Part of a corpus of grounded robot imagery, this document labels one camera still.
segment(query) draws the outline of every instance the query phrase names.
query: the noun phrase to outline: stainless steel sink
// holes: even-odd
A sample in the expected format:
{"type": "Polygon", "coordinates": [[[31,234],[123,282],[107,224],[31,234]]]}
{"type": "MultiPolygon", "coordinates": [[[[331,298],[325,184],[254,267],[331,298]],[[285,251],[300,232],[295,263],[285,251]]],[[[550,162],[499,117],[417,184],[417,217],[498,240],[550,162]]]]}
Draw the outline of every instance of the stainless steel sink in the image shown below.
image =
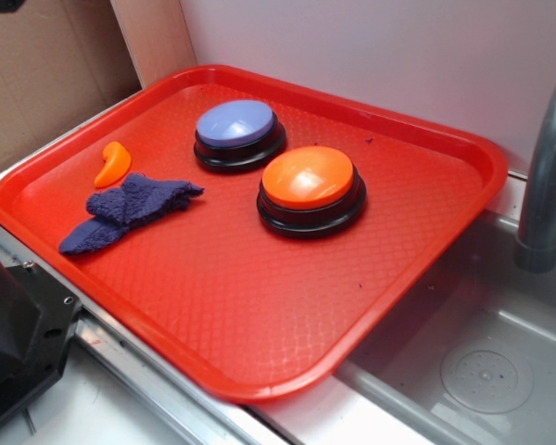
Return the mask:
{"type": "Polygon", "coordinates": [[[337,376],[435,443],[556,444],[556,268],[519,270],[486,211],[337,376]]]}

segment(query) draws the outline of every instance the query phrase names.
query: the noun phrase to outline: orange plastic piece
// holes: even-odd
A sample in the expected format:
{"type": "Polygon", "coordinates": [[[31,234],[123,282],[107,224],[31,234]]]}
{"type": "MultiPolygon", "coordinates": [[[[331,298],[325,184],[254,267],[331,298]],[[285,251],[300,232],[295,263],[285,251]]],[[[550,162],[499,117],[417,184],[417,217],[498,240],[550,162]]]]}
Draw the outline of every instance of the orange plastic piece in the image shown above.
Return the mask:
{"type": "Polygon", "coordinates": [[[318,209],[346,194],[354,181],[354,167],[335,148],[303,146],[270,162],[261,181],[268,197],[279,206],[318,209]]]}
{"type": "Polygon", "coordinates": [[[132,156],[128,150],[119,142],[110,142],[103,149],[103,160],[105,166],[95,178],[95,187],[107,187],[112,185],[130,169],[132,156]]]}

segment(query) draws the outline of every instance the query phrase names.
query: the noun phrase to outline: black object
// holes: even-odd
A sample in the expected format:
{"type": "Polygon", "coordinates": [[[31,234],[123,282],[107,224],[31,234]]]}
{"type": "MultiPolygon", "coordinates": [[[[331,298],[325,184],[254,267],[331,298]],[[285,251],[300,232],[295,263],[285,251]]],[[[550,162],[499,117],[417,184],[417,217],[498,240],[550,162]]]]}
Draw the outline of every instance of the black object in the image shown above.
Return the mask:
{"type": "Polygon", "coordinates": [[[362,214],[367,188],[354,168],[352,186],[336,202],[311,210],[292,210],[273,203],[259,184],[258,212],[263,224],[277,235],[289,238],[320,238],[352,225],[362,214]]]}
{"type": "Polygon", "coordinates": [[[0,426],[61,378],[80,308],[41,267],[0,263],[0,426]]]}
{"type": "Polygon", "coordinates": [[[0,0],[0,12],[15,12],[25,0],[0,0]]]}
{"type": "Polygon", "coordinates": [[[212,172],[248,172],[263,167],[284,151],[286,130],[272,113],[272,127],[260,139],[242,146],[206,144],[196,131],[194,153],[198,163],[212,172]]]}

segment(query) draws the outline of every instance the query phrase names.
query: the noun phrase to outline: white wall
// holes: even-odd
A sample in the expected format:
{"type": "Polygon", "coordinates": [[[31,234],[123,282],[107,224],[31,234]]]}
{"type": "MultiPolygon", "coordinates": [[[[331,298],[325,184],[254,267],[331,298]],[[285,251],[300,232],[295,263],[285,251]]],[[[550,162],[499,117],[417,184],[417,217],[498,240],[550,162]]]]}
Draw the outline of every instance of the white wall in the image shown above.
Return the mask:
{"type": "Polygon", "coordinates": [[[483,135],[526,172],[556,84],[556,0],[181,0],[221,63],[483,135]]]}

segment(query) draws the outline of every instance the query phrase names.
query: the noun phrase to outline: large push button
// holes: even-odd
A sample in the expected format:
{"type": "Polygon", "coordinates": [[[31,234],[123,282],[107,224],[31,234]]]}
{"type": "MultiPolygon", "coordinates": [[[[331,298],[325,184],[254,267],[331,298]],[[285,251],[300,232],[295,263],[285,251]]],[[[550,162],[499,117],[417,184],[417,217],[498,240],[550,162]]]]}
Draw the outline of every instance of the large push button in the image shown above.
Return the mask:
{"type": "Polygon", "coordinates": [[[286,131],[263,102],[234,100],[207,111],[196,125],[194,153],[213,172],[246,172],[266,165],[286,146],[286,131]]]}
{"type": "Polygon", "coordinates": [[[258,211],[278,235],[317,238],[353,224],[365,201],[366,185],[347,155],[328,146],[305,146],[266,167],[258,211]]]}

